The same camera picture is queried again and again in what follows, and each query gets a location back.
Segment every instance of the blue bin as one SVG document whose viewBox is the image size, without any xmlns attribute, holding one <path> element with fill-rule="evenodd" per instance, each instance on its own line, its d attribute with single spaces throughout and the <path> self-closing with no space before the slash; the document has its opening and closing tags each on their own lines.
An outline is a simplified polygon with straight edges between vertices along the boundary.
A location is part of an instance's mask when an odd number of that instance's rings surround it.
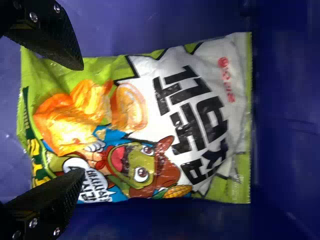
<svg viewBox="0 0 320 240">
<path fill-rule="evenodd" d="M 181 198 L 79 205 L 61 240 L 320 239 L 320 1 L 59 2 L 85 57 L 147 53 L 251 31 L 254 86 L 251 204 Z M 30 161 L 14 124 L 19 49 L 0 40 L 4 202 L 30 186 Z"/>
</svg>

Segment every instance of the plastic packaging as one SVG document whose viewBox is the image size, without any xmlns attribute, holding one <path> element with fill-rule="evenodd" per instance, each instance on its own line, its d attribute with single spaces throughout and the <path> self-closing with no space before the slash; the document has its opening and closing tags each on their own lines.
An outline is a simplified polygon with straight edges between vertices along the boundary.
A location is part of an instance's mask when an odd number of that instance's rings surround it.
<svg viewBox="0 0 320 240">
<path fill-rule="evenodd" d="M 75 72 L 22 49 L 17 132 L 33 187 L 84 168 L 79 203 L 250 202 L 248 33 L 84 63 Z"/>
</svg>

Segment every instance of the cartoon eye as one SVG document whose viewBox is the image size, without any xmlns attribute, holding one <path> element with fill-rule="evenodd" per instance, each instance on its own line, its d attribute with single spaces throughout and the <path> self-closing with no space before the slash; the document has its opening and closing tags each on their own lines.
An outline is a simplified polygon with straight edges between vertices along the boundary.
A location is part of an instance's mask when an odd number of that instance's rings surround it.
<svg viewBox="0 0 320 240">
<path fill-rule="evenodd" d="M 149 146 L 143 146 L 141 152 L 148 156 L 153 156 L 155 154 L 155 150 Z"/>
<path fill-rule="evenodd" d="M 143 183 L 148 180 L 149 173 L 144 167 L 136 167 L 134 169 L 134 180 L 136 180 L 138 183 Z"/>
</svg>

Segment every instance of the corn cob illustration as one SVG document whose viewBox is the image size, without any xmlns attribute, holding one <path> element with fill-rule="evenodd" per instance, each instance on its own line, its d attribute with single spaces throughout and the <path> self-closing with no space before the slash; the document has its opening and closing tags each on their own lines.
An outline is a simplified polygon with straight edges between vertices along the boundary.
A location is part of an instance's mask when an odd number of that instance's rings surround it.
<svg viewBox="0 0 320 240">
<path fill-rule="evenodd" d="M 179 185 L 171 187 L 164 195 L 164 199 L 183 197 L 184 195 L 190 193 L 192 186 L 190 185 Z"/>
</svg>

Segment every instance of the metal screw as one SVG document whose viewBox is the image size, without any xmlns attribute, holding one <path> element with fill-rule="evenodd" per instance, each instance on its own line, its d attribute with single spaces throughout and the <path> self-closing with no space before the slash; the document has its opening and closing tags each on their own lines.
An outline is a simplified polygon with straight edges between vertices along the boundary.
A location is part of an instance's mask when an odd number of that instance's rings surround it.
<svg viewBox="0 0 320 240">
<path fill-rule="evenodd" d="M 53 6 L 53 9 L 55 10 L 55 12 L 56 12 L 57 14 L 60 13 L 60 7 L 59 7 L 58 4 L 55 4 L 55 5 Z"/>
<path fill-rule="evenodd" d="M 13 6 L 15 7 L 15 9 L 20 10 L 21 9 L 21 4 L 17 1 L 13 2 Z"/>
<path fill-rule="evenodd" d="M 16 240 L 21 236 L 21 232 L 18 230 L 12 235 L 12 239 Z"/>
<path fill-rule="evenodd" d="M 34 23 L 38 22 L 38 16 L 34 12 L 30 12 L 29 17 L 32 20 L 32 22 Z"/>
<path fill-rule="evenodd" d="M 34 218 L 29 223 L 29 228 L 34 229 L 38 224 L 38 219 Z"/>
<path fill-rule="evenodd" d="M 53 236 L 58 236 L 59 234 L 60 234 L 60 228 L 57 227 L 53 232 Z"/>
</svg>

